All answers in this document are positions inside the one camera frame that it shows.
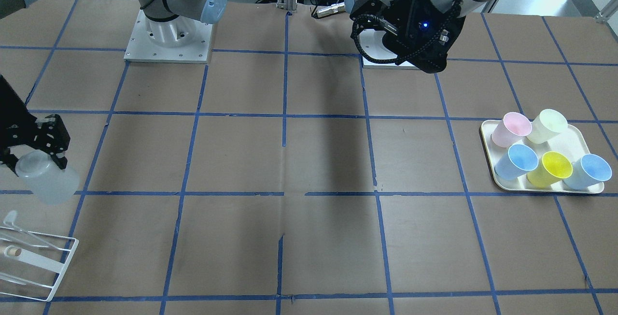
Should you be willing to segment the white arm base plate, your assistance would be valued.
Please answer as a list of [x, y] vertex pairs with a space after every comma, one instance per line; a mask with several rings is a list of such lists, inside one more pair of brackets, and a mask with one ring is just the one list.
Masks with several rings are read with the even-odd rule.
[[[375, 59], [394, 59], [396, 58], [395, 53], [389, 51], [384, 44], [382, 44], [382, 38], [386, 34], [385, 31], [378, 31], [375, 29], [367, 29], [360, 33], [359, 39], [360, 44], [362, 45], [364, 51]], [[420, 69], [410, 64], [409, 62], [404, 62], [400, 65], [395, 64], [377, 64], [370, 62], [368, 59], [362, 58], [363, 67], [365, 69], [411, 69], [417, 70]]]

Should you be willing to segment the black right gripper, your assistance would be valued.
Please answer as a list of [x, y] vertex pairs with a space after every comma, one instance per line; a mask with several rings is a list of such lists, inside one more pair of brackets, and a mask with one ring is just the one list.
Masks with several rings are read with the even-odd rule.
[[18, 158], [11, 153], [12, 147], [27, 145], [48, 154], [59, 169], [68, 166], [65, 152], [70, 145], [70, 135], [58, 114], [37, 118], [24, 102], [0, 77], [0, 163], [14, 171]]

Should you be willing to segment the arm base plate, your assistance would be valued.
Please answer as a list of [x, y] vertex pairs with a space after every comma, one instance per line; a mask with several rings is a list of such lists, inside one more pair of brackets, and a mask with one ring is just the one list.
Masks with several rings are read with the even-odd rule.
[[207, 64], [211, 52], [212, 24], [179, 16], [155, 22], [139, 11], [126, 45], [128, 62]]

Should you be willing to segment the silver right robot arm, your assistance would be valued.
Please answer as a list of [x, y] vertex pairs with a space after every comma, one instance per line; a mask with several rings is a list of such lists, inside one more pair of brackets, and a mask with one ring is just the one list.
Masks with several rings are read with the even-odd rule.
[[[38, 0], [1, 0], [6, 17]], [[165, 49], [192, 44], [201, 29], [219, 22], [228, 0], [138, 0], [146, 41], [153, 45], [155, 60], [163, 60]], [[41, 151], [45, 159], [64, 170], [70, 135], [60, 115], [32, 115], [7, 80], [1, 78], [1, 164], [16, 172], [18, 158], [13, 147], [26, 145]]]

